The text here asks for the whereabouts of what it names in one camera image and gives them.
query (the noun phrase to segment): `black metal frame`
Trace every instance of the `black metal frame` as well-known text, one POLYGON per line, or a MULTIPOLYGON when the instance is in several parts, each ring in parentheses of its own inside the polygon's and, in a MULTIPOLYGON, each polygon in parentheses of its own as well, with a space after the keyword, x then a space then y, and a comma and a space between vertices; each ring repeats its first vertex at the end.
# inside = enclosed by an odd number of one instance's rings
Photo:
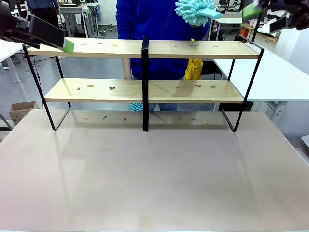
POLYGON ((141 68, 143 73, 143 130, 148 132, 149 127, 149 38, 144 36, 141 47, 141 68))
MULTIPOLYGON (((32 63, 31 63, 31 60, 30 60, 29 53, 28 53, 27 48, 26 48, 25 45, 23 45, 23 49, 24 49, 24 52, 25 52, 25 57, 26 57, 26 59, 27 59, 27 62, 28 62, 30 71, 31 71, 31 73, 32 73, 32 76, 33 76, 33 79, 34 79, 34 82, 35 82, 35 85, 36 85, 37 88, 38 88, 38 91, 39 91, 40 97, 41 97, 41 99, 42 99, 44 108, 45 108, 45 110, 46 110, 46 112, 47 112, 47 116, 48 116, 49 122, 50 122, 50 124, 51 124, 53 130, 56 131, 56 130, 58 129, 58 127, 60 126, 60 124, 62 123, 62 121, 63 121, 63 119, 65 118, 65 116, 67 115, 67 113, 69 112, 69 110, 70 110, 70 108, 71 108, 71 103, 68 102, 69 108, 66 110, 66 112, 64 113, 64 115, 61 117, 60 121, 59 121, 57 124, 54 124, 53 119, 52 119, 52 116, 51 116, 50 111, 49 111, 49 109, 48 109, 47 102, 46 102, 45 97, 44 97, 44 94, 43 94, 43 92, 42 92, 42 89, 41 89, 39 80, 38 80, 38 78, 37 78, 37 75, 35 74, 34 68, 33 68, 32 63)), ((56 62, 57 62, 57 65, 58 65, 58 69, 59 69, 59 72, 60 72, 60 76, 61 76, 61 78, 63 78, 63 73, 62 73, 62 69, 61 69, 60 62, 59 62, 59 58, 58 58, 58 57, 56 57, 56 62)))
MULTIPOLYGON (((249 93, 250 93, 250 89, 252 87, 252 84, 253 84, 253 81, 254 81, 254 78, 255 78, 255 75, 256 75, 256 72, 257 72, 257 69, 260 65, 260 62, 261 62, 261 59, 262 59, 262 56, 263 56, 263 53, 264 53, 264 48, 262 48, 261 46, 257 45, 256 43, 250 41, 249 39, 245 38, 244 36, 242 35, 239 35, 241 38, 243 38, 244 40, 246 40, 248 43, 250 44, 253 44, 254 46, 256 46, 257 48, 261 49, 261 52, 259 54, 259 57, 257 59, 257 62, 256 62, 256 65, 255 65, 255 68, 254 68, 254 72, 252 74, 252 77, 251 77, 251 80, 250 80, 250 83, 248 85, 248 89, 247 89, 247 92, 246 92, 246 95, 243 99, 243 102, 242 102, 242 106, 241 106, 241 110, 240 110, 240 113, 238 115, 238 118, 237 118, 237 121, 236 121, 236 125, 235 127, 233 127, 231 121, 229 120, 228 116, 226 115, 225 111, 223 108, 221 108, 221 111, 224 115, 224 117, 226 118, 227 120, 227 123, 229 124, 230 128, 232 129, 233 132, 236 132, 237 131, 237 128, 238 128, 238 125, 239 125, 239 121, 241 119, 241 116, 242 116, 242 113, 245 109, 245 106, 246 106, 246 102, 247 102, 247 99, 248 99, 248 96, 249 96, 249 93)), ((232 76, 232 71, 233 71, 233 68, 234 68, 234 64, 235 64, 235 59, 233 60, 232 62, 232 66, 231 66, 231 70, 230 70, 230 73, 229 73, 229 76, 228 76, 228 81, 231 79, 231 76, 232 76)))

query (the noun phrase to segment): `desk leg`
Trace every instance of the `desk leg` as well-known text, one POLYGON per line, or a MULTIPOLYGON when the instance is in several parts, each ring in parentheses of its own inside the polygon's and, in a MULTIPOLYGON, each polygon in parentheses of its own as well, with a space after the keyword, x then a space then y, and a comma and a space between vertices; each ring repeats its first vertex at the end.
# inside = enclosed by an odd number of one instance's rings
POLYGON ((270 117, 270 120, 273 123, 275 123, 275 124, 277 123, 277 121, 278 121, 278 119, 279 119, 281 113, 283 112, 283 110, 284 110, 284 108, 285 108, 287 103, 288 103, 287 101, 284 101, 284 102, 280 101, 280 102, 278 102, 274 112, 272 113, 272 115, 270 117))
POLYGON ((13 130, 11 125, 8 123, 8 121, 2 116, 2 114, 0 113, 0 118, 4 121, 4 123, 7 125, 7 128, 2 128, 0 127, 0 131, 11 131, 13 130))
POLYGON ((218 24, 218 31, 217 31, 217 37, 216 37, 216 40, 219 39, 219 34, 220 34, 220 26, 221 26, 221 23, 218 24))
POLYGON ((89 38, 88 30, 87 30, 87 24, 86 24, 86 19, 85 19, 84 12, 82 12, 82 20, 83 20, 83 22, 84 22, 84 28, 85 28, 86 38, 89 38))
POLYGON ((209 27, 208 40, 211 40, 211 32, 212 32, 213 20, 211 19, 211 25, 209 27))
POLYGON ((28 96, 27 96, 27 94, 26 94, 26 92, 25 92, 25 89, 24 89, 23 84, 21 83, 21 80, 19 79, 19 77, 18 77, 18 75, 17 75, 16 69, 15 69, 15 67, 14 67, 14 65, 13 65, 13 62, 12 62, 11 58, 8 57, 8 58, 6 59, 6 62, 8 63, 8 65, 9 65, 9 67, 10 67, 10 71, 12 72, 12 76, 13 76, 14 82, 15 82, 16 84, 18 84, 18 86, 19 86, 19 88, 20 88, 20 92, 21 92, 21 94, 23 95, 23 98, 28 102, 28 101, 29 101, 29 98, 28 98, 28 96))
POLYGON ((257 110, 257 108, 259 107, 259 103, 260 103, 259 101, 253 102, 253 105, 252 105, 250 111, 255 112, 257 110))

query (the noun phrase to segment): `black cable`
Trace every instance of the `black cable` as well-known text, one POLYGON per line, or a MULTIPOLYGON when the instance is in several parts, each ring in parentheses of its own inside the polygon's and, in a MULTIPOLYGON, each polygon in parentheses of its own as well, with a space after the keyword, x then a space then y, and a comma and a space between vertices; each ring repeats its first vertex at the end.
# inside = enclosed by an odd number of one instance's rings
MULTIPOLYGON (((36 70, 36 72, 37 72, 37 78, 38 78, 38 81, 39 81, 39 84, 40 84, 40 88, 42 88, 41 80, 40 80, 40 75, 39 75, 39 72, 38 72, 38 69, 37 69, 39 65, 35 63, 35 56, 32 56, 32 57, 33 57, 33 61, 31 62, 31 64, 32 64, 32 67, 35 68, 35 70, 36 70)), ((40 59, 40 60, 37 60, 37 62, 44 61, 44 60, 48 60, 48 59, 50 59, 50 57, 47 58, 47 59, 40 59)))

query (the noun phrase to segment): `microfiber duster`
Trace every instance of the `microfiber duster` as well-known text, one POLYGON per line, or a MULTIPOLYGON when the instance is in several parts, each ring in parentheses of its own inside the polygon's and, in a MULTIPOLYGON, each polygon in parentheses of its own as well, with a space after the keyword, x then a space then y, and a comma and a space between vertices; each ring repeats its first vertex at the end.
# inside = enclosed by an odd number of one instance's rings
POLYGON ((175 3, 175 12, 181 16, 186 23, 195 26, 205 25, 208 18, 219 19, 222 14, 216 12, 213 0, 179 0, 175 3))
POLYGON ((130 111, 143 111, 143 104, 141 103, 130 103, 130 111))

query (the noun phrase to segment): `beige tabletop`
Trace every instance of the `beige tabletop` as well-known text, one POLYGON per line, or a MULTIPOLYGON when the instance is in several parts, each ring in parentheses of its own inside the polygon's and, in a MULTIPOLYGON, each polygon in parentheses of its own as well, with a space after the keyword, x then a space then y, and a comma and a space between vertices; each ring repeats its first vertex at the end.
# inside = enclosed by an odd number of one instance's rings
POLYGON ((148 133, 141 121, 71 110, 52 131, 31 111, 0 143, 0 229, 309 229, 309 167, 264 114, 236 133, 220 112, 150 114, 148 133))

